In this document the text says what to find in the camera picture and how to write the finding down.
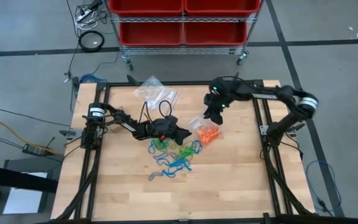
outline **yellow cable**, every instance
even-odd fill
[[[4,126],[6,129],[10,130],[10,132],[11,132],[13,135],[15,135],[20,141],[22,141],[22,142],[24,142],[24,143],[26,143],[26,144],[28,144],[28,145],[30,145],[30,146],[43,149],[43,150],[48,151],[48,152],[50,152],[50,153],[53,153],[53,154],[55,154],[55,155],[63,155],[63,154],[60,153],[60,152],[53,151],[53,150],[51,150],[51,149],[48,149],[47,147],[39,146],[39,145],[37,145],[37,144],[33,144],[33,143],[31,143],[31,142],[28,142],[28,141],[22,139],[18,134],[16,134],[16,132],[15,132],[12,128],[10,128],[8,125],[4,124],[4,123],[1,122],[1,121],[0,121],[0,125]]]

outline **red storage bin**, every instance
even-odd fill
[[[185,0],[189,16],[247,17],[259,10],[260,0]]]
[[[180,22],[123,22],[120,40],[126,46],[176,46],[181,44]]]
[[[246,22],[187,22],[186,45],[243,45],[247,40]]]
[[[184,0],[110,0],[111,12],[121,17],[181,16]]]

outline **plastic bag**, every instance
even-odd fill
[[[222,128],[202,116],[192,119],[189,123],[193,133],[197,133],[198,139],[203,146],[209,145],[223,133]]]
[[[159,108],[160,103],[164,100],[167,100],[171,104],[173,110],[178,99],[178,92],[164,86],[155,76],[149,77],[134,92],[137,97],[147,102],[149,110]],[[164,115],[170,114],[168,103],[161,104],[161,112]]]

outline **wooden table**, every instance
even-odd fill
[[[278,81],[264,83],[265,86],[279,84]],[[87,114],[95,88],[95,84],[80,86],[72,128],[84,128],[85,119],[81,116]],[[172,114],[179,119],[180,127],[187,128],[189,121],[206,109],[203,97],[208,87],[170,88],[180,94]],[[135,89],[111,88],[109,103],[116,108],[122,106],[127,114],[137,119],[143,101],[135,96]],[[269,107],[273,121],[288,113],[286,106],[278,101],[269,101]],[[150,115],[152,119],[160,117],[158,110]],[[93,221],[259,218],[265,212],[274,217],[265,164],[259,158],[262,147],[252,101],[233,102],[222,116],[223,137],[194,156],[191,172],[181,170],[175,178],[156,177],[153,181],[148,180],[149,175],[164,167],[157,165],[148,153],[150,140],[137,141],[124,128],[112,126],[103,138]],[[293,144],[286,137],[283,142]],[[79,143],[70,144],[66,154]],[[279,150],[289,188],[313,212],[298,151],[284,144]],[[84,150],[77,149],[64,160],[52,218],[59,216],[76,194],[83,157]],[[282,193],[277,188],[284,211]],[[83,217],[87,198],[88,194],[84,196]]]

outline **gray floor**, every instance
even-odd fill
[[[69,0],[72,8],[80,0]],[[287,41],[358,39],[358,0],[273,0],[278,20]],[[111,27],[98,27],[112,32]],[[277,34],[265,6],[251,41],[275,42]],[[113,35],[106,35],[105,47],[117,45]],[[73,49],[76,38],[65,1],[0,0],[0,51]],[[314,121],[327,161],[334,167],[342,195],[345,216],[358,217],[358,45],[290,47],[303,88],[320,100]],[[281,47],[250,47],[249,58],[242,67],[236,56],[133,56],[132,75],[145,80],[155,75],[163,81],[211,80],[240,71],[242,78],[275,79],[292,85]],[[113,61],[117,53],[76,55],[75,76],[92,72],[101,62]],[[0,108],[69,124],[71,112],[70,83],[63,76],[72,55],[31,55],[0,57]],[[103,65],[97,72],[110,82],[125,82],[129,71],[118,58],[114,65]],[[37,144],[46,144],[63,152],[65,140],[59,126],[0,112],[0,120]],[[19,143],[0,127],[0,137]],[[304,165],[316,159],[309,132],[300,131],[298,140],[305,153]],[[0,143],[0,167],[6,159],[31,156]],[[55,161],[44,160],[53,167]],[[320,197],[329,202],[319,169],[310,172],[311,183]],[[31,218],[4,217],[0,223],[44,221],[48,211]]]

